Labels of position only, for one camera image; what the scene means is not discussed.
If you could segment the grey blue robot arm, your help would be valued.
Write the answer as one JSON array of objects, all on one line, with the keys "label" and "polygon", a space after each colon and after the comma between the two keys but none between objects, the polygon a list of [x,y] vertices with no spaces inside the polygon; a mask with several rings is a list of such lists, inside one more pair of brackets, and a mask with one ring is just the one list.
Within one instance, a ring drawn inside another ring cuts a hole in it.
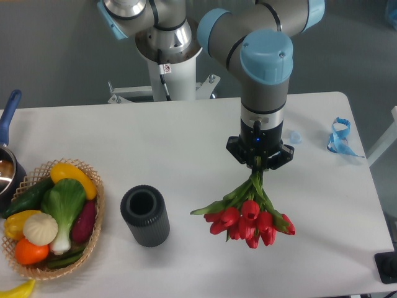
[{"label": "grey blue robot arm", "polygon": [[205,52],[242,87],[241,131],[227,150],[253,172],[292,160],[293,147],[282,141],[291,38],[323,18],[324,1],[256,1],[239,15],[212,9],[199,22],[187,16],[185,1],[99,1],[97,7],[117,39],[135,39],[155,101],[195,99],[196,59]]}]

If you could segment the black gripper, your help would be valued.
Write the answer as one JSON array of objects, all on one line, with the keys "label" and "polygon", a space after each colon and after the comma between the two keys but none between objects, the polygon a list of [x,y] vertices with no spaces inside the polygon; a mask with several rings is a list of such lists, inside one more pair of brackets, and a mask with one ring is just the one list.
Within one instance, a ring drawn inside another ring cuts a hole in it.
[{"label": "black gripper", "polygon": [[270,156],[267,169],[276,170],[293,160],[295,148],[282,143],[283,122],[269,130],[258,130],[249,127],[241,120],[239,137],[230,136],[226,149],[242,165],[253,168],[254,153],[264,151]]}]

